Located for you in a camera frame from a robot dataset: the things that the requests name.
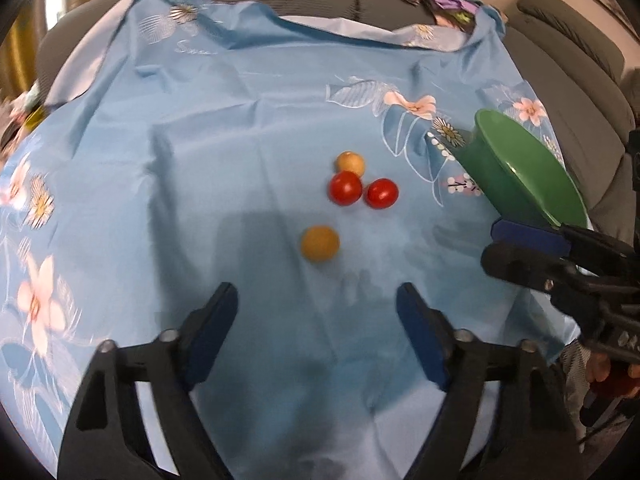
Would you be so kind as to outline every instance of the red tomato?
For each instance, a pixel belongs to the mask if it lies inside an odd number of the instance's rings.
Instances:
[[[399,195],[400,191],[393,180],[379,178],[367,187],[365,200],[373,209],[385,209],[395,204]]]
[[[341,171],[330,180],[328,192],[337,205],[351,205],[362,196],[362,182],[355,173]]]

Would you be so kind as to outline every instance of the gray sofa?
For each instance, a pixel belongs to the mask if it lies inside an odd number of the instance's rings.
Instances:
[[[88,2],[48,33],[37,59],[43,94],[78,41],[117,1]],[[434,23],[426,7],[402,0],[257,1],[280,15],[342,17],[389,30]],[[619,88],[622,54],[561,0],[519,0],[504,44],[545,104],[596,229],[633,243],[636,198],[625,145],[634,117]]]

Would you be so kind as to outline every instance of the red object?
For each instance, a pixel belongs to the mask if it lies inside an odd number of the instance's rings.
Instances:
[[[329,197],[337,205],[351,205],[362,196],[360,177],[351,171],[336,173],[329,181]]]
[[[608,399],[627,396],[636,387],[640,386],[640,379],[629,377],[628,370],[628,363],[612,361],[609,376],[601,383],[597,381],[591,383],[591,391],[599,397]]]
[[[386,209],[398,200],[400,191],[393,180],[379,178],[367,187],[365,200],[373,209]]]

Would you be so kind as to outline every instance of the green bowl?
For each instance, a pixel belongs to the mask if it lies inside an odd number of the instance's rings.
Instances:
[[[455,156],[503,218],[542,228],[587,227],[574,181],[546,146],[504,114],[479,110],[472,138]]]

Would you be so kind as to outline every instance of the orange ball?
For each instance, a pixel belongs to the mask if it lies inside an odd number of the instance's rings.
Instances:
[[[355,152],[343,152],[335,159],[335,167],[338,171],[351,171],[362,178],[365,170],[364,159]]]
[[[310,262],[325,262],[333,258],[340,249],[338,233],[326,225],[307,229],[300,241],[300,251]]]

